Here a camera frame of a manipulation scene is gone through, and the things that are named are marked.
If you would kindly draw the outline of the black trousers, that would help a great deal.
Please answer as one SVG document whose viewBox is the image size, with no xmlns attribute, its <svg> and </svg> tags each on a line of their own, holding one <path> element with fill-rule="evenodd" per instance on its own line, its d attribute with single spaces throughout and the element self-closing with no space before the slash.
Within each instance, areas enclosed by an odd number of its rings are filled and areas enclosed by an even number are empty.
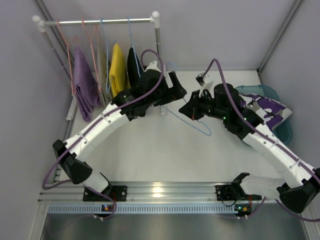
<svg viewBox="0 0 320 240">
<path fill-rule="evenodd" d="M 133 47 L 129 49 L 127 57 L 127 76 L 129 81 L 129 88 L 133 87 L 141 78 L 143 69 L 139 58 Z"/>
</svg>

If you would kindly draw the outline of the purple camouflage trousers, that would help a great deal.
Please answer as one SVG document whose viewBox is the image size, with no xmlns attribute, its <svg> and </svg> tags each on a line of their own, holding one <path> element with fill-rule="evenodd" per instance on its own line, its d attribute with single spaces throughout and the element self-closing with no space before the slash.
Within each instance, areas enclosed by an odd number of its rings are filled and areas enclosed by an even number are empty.
<svg viewBox="0 0 320 240">
<path fill-rule="evenodd" d="M 251 93 L 240 93 L 240 105 L 254 111 L 271 131 L 287 120 L 292 111 L 280 102 Z"/>
</svg>

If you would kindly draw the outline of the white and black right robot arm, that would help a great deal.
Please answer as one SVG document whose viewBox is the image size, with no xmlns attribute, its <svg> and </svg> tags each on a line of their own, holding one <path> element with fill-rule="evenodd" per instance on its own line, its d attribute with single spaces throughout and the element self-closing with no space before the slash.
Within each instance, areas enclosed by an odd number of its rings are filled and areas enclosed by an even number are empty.
<svg viewBox="0 0 320 240">
<path fill-rule="evenodd" d="M 240 94 L 231 84 L 216 85 L 213 94 L 207 89 L 193 91 L 179 112 L 192 120 L 204 116 L 221 120 L 230 133 L 255 149 L 280 174 L 280 178 L 270 178 L 241 173 L 231 182 L 238 199 L 259 195 L 300 214 L 319 194 L 320 170 L 298 159 L 258 114 L 242 106 Z"/>
</svg>

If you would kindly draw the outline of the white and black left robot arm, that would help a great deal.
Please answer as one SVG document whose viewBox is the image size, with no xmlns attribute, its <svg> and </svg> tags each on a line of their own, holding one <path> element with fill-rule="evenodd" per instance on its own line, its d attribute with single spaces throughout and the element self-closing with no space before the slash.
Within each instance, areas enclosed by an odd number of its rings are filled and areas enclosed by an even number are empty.
<svg viewBox="0 0 320 240">
<path fill-rule="evenodd" d="M 90 153 L 115 130 L 142 117 L 151 106 L 162 106 L 182 99 L 187 91 L 176 74 L 169 73 L 172 87 L 166 78 L 154 69 L 142 73 L 131 88 L 119 92 L 104 111 L 82 131 L 65 140 L 56 140 L 53 150 L 58 164 L 74 185 L 83 185 L 95 194 L 109 195 L 109 180 L 87 162 Z"/>
</svg>

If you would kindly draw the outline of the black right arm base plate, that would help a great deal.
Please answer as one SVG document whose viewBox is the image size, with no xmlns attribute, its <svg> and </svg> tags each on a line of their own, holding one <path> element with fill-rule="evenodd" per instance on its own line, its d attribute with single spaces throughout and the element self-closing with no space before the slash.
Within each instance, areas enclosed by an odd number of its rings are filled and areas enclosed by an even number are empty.
<svg viewBox="0 0 320 240">
<path fill-rule="evenodd" d="M 240 200 L 248 200 L 248 196 L 244 193 L 244 191 L 237 185 L 232 184 L 223 184 L 216 185 L 215 191 L 217 195 L 217 200 L 224 201 L 240 201 Z"/>
</svg>

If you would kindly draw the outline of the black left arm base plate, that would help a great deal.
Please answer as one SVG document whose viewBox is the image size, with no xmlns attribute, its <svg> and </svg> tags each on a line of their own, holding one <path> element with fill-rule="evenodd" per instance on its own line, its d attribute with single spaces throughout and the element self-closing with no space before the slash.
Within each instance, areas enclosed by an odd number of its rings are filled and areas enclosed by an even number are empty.
<svg viewBox="0 0 320 240">
<path fill-rule="evenodd" d="M 103 195 L 108 196 L 115 202 L 125 202 L 127 200 L 127 186 L 125 185 L 110 185 L 102 191 Z M 84 188 L 83 198 L 84 202 L 103 202 L 107 201 L 104 196 L 94 193 L 87 187 Z"/>
</svg>

